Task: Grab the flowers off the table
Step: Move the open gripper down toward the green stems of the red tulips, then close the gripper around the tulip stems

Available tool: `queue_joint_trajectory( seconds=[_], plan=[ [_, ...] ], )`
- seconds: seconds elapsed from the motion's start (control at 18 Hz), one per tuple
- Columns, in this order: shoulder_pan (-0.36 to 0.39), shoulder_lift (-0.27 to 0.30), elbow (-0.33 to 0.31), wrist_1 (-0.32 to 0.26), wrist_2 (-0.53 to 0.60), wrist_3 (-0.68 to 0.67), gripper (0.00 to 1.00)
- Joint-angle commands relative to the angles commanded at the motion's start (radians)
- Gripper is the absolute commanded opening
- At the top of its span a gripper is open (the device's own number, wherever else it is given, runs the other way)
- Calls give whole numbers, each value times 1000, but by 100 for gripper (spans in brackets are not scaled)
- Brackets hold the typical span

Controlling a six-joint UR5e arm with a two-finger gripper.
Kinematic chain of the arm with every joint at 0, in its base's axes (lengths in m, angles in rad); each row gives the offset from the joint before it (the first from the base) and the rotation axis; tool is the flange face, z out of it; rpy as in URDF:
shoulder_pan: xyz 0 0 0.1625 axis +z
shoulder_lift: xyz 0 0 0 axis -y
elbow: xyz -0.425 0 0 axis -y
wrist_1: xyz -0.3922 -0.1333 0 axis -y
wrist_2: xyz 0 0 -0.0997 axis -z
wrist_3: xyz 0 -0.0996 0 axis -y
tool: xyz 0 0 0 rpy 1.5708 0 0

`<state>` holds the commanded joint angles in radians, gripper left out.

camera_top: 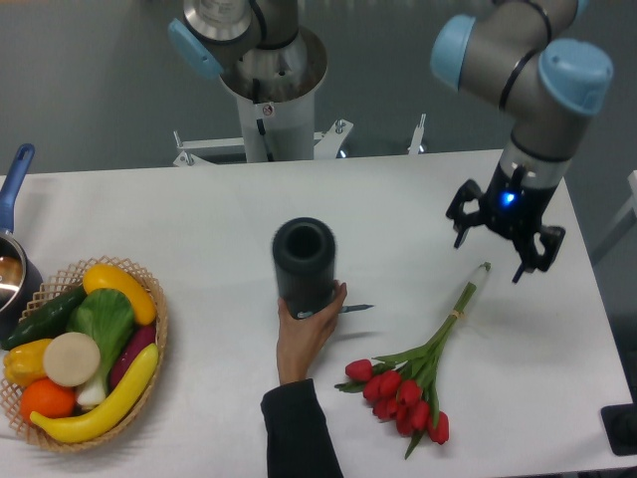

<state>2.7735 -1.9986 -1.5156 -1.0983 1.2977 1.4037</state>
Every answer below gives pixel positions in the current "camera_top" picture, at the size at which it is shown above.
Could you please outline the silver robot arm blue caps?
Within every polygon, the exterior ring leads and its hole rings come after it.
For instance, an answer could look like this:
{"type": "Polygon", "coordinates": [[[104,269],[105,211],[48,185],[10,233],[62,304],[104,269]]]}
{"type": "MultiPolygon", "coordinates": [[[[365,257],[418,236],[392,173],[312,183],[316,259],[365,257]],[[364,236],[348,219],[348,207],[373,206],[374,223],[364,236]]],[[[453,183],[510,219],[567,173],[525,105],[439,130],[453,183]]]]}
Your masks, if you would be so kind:
{"type": "MultiPolygon", "coordinates": [[[[500,1],[486,19],[450,19],[431,52],[433,75],[515,119],[487,189],[463,184],[447,216],[459,239],[486,226],[510,240],[521,273],[546,271],[565,232],[542,216],[613,78],[597,47],[563,37],[582,1],[500,1]]],[[[169,40],[200,76],[235,97],[251,162],[315,159],[315,93],[327,66],[295,1],[187,1],[169,40]]]]}

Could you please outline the person's hand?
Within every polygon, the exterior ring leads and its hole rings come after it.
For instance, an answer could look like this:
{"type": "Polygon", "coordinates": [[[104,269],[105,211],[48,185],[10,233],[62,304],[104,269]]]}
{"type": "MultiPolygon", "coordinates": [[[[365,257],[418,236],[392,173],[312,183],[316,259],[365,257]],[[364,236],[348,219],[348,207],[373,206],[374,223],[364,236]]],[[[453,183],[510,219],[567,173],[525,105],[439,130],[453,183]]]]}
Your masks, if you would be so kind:
{"type": "Polygon", "coordinates": [[[333,290],[334,298],[330,304],[302,320],[294,319],[284,299],[278,299],[276,362],[280,385],[307,379],[314,360],[336,329],[347,297],[347,285],[335,281],[333,290]]]}

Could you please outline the black sleeved forearm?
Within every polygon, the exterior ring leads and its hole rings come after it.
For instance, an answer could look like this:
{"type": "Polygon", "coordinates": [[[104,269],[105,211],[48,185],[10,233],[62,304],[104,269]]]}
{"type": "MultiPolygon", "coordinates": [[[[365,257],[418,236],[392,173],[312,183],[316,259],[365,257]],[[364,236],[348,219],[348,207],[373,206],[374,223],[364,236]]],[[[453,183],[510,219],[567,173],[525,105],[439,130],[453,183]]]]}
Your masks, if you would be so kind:
{"type": "Polygon", "coordinates": [[[343,475],[312,379],[268,391],[261,410],[267,431],[270,477],[343,475]]]}

